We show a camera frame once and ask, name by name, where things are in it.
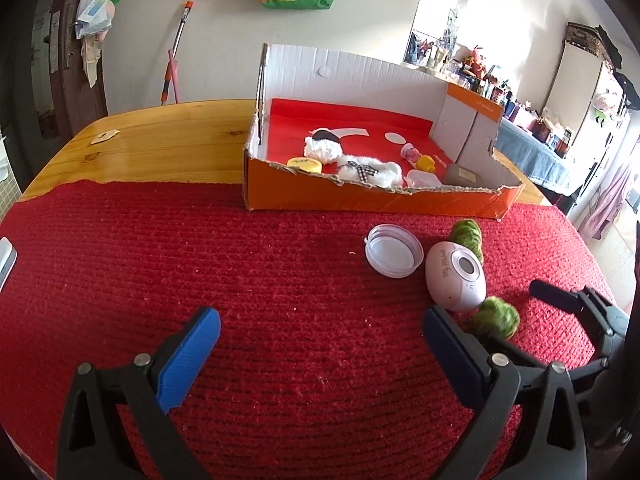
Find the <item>green fuzzy ball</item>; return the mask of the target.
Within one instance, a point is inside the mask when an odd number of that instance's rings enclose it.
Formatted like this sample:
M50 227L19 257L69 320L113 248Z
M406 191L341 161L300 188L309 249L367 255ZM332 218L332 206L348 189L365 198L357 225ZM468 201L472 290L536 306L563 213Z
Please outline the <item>green fuzzy ball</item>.
M457 221L451 228L448 240L468 248L480 264L484 263L483 234L480 226L474 219Z
M510 339L520 326L520 315L501 298L487 297L472 318L474 333Z

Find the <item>clear round plastic lid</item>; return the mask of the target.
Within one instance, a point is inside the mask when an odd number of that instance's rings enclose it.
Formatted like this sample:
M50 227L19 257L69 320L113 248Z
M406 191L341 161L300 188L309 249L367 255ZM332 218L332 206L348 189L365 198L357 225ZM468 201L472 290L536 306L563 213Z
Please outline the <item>clear round plastic lid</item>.
M420 240L396 224L379 224L363 240L372 268L386 278L408 278L424 260Z

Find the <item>pink and yellow small toy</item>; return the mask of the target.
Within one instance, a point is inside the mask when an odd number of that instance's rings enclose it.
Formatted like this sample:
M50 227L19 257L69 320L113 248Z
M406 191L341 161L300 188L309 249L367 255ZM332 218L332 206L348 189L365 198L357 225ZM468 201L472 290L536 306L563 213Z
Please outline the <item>pink and yellow small toy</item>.
M405 159L414 169L434 174L436 172L436 164L431 156L422 154L411 143L406 143L400 149L400 156Z

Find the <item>white fluffy scrunchie with bow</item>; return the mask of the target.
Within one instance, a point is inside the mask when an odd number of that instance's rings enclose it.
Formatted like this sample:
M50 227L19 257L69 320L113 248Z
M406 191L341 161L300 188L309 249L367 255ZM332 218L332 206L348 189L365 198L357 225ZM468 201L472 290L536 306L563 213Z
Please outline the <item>white fluffy scrunchie with bow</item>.
M402 170L396 162L381 162L367 156L343 155L336 161L336 174L342 180L377 186L401 188Z

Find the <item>yellow round tin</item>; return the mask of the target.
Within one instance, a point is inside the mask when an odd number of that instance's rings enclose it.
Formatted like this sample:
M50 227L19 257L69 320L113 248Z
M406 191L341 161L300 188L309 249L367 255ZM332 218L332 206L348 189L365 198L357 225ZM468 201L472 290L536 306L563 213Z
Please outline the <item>yellow round tin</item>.
M320 160L309 157L293 157L286 163L288 168L309 172L310 174L321 174L323 165Z

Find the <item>pink curtain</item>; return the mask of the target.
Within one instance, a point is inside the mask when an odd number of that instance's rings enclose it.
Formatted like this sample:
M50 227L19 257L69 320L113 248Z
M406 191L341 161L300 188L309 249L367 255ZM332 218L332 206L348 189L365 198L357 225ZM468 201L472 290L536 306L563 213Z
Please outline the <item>pink curtain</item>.
M620 214L629 190L631 162L624 162L615 171L612 181L600 192L596 204L580 224L578 233L585 242L600 240Z

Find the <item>blue covered side table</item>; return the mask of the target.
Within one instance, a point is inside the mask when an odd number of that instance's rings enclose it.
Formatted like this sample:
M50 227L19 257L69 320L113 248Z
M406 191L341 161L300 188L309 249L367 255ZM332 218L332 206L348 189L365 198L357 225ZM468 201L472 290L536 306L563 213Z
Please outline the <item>blue covered side table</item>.
M533 133L506 118L500 122L495 148L536 184L554 195L571 196L585 181L587 170L561 158Z

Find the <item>red knitted table cloth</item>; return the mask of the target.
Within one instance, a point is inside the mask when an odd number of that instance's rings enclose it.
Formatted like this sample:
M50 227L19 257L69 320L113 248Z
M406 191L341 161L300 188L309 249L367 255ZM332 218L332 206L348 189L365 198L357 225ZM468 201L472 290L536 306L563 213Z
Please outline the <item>red knitted table cloth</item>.
M422 336L422 271L373 270L397 224L448 217L250 211L236 185L81 181L17 203L1 292L1 422L54 471L77 367L153 352L203 306L221 335L170 419L215 479L426 479L471 419Z

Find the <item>white grey rectangular device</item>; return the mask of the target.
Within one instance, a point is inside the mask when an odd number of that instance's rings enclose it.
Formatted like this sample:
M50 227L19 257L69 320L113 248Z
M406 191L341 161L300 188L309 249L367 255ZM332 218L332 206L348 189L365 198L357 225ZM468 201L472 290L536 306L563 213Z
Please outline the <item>white grey rectangular device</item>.
M17 251L13 244L6 237L2 237L0 240L0 290L6 284L16 259Z

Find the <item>white wardrobe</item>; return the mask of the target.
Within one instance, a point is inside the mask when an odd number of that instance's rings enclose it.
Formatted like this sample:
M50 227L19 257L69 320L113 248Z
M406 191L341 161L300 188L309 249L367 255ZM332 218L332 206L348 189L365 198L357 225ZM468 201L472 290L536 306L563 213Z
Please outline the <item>white wardrobe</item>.
M566 42L558 70L542 109L552 127L547 141L560 159L556 194L583 190L608 164L612 147L626 125L624 92L610 66Z

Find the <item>small beige tag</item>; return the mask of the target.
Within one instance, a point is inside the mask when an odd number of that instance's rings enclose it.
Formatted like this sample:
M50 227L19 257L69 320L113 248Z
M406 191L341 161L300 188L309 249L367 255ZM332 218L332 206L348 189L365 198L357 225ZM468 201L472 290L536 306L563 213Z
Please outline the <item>small beige tag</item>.
M118 134L119 134L119 130L118 129L111 129L111 130L103 131L103 132L97 134L91 140L90 144L91 145L96 145L96 144L100 144L100 143L106 142L108 140L113 139Z

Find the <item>orange white cardboard box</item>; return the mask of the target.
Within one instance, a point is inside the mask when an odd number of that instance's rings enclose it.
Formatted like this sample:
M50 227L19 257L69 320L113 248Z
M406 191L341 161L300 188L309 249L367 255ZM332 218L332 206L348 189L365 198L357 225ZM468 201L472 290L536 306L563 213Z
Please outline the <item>orange white cardboard box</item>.
M501 219L523 183L498 162L501 107L420 70L326 49L267 44L260 59L255 111L244 148L243 192L253 210L354 210ZM343 155L396 162L401 188L345 181L337 163L321 174L288 168L305 157L305 138L326 128ZM408 188L413 170L400 156L411 143L431 156L442 182L447 166L478 174L482 188Z

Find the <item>dark wooden door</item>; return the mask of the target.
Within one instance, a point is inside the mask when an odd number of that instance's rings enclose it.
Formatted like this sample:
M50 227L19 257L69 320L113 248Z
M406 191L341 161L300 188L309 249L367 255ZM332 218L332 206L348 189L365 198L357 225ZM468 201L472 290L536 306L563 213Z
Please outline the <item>dark wooden door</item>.
M107 115L102 64L96 82L84 67L82 41L76 37L80 0L38 0L32 22L32 93L40 134L70 140Z

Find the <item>mop with orange tip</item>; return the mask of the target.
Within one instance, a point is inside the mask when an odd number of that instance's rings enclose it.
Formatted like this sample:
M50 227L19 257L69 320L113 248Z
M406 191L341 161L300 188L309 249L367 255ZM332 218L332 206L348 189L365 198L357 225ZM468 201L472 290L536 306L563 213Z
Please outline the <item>mop with orange tip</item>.
M183 6L174 42L172 43L171 48L168 50L168 61L164 73L163 89L162 92L160 92L161 106L164 106L168 103L170 92L174 92L175 102L180 102L177 52L180 46L183 31L186 28L186 23L188 22L192 8L193 2L191 0L188 0Z

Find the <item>plastic bag on door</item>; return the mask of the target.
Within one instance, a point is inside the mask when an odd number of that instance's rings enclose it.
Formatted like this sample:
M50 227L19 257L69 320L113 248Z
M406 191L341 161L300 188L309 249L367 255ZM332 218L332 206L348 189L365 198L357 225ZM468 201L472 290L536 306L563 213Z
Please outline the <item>plastic bag on door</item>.
M79 0L76 18L76 38L99 35L112 28L115 3L112 0Z

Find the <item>wall mirror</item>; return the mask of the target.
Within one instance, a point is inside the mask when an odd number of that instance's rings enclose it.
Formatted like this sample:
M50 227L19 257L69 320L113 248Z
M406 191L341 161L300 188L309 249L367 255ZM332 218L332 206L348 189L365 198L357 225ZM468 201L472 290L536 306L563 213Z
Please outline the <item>wall mirror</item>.
M443 70L458 50L458 28L468 0L419 0L404 62Z

